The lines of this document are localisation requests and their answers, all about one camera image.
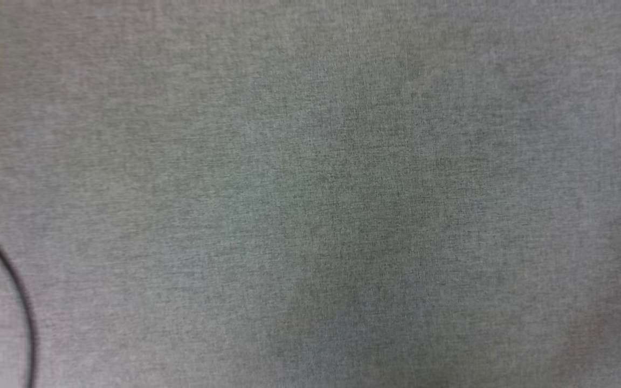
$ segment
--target textured cloth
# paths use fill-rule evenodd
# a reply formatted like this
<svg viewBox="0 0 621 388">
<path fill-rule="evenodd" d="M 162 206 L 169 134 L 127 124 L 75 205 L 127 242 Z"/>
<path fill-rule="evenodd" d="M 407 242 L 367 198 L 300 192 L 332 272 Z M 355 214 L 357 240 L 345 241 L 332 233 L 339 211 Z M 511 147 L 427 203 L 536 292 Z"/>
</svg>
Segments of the textured cloth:
<svg viewBox="0 0 621 388">
<path fill-rule="evenodd" d="M 39 386 L 621 388 L 621 0 L 532 3 L 0 1 Z"/>
</svg>

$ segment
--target black curved line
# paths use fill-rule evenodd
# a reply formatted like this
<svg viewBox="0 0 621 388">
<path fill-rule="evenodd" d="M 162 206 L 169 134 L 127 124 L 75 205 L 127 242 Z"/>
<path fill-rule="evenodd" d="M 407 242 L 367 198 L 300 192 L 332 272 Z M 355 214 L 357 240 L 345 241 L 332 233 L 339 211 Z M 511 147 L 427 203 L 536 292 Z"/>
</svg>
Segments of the black curved line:
<svg viewBox="0 0 621 388">
<path fill-rule="evenodd" d="M 25 315 L 25 323 L 27 324 L 28 356 L 27 376 L 25 377 L 24 387 L 33 388 L 33 386 L 35 386 L 35 377 L 37 375 L 37 326 L 35 325 L 35 318 L 32 314 L 32 304 L 30 303 L 30 297 L 28 296 L 29 293 L 25 289 L 23 280 L 20 279 L 18 271 L 16 271 L 15 267 L 11 264 L 11 260 L 8 259 L 1 247 L 0 264 L 9 275 L 11 282 L 18 293 L 20 306 L 23 308 Z"/>
</svg>

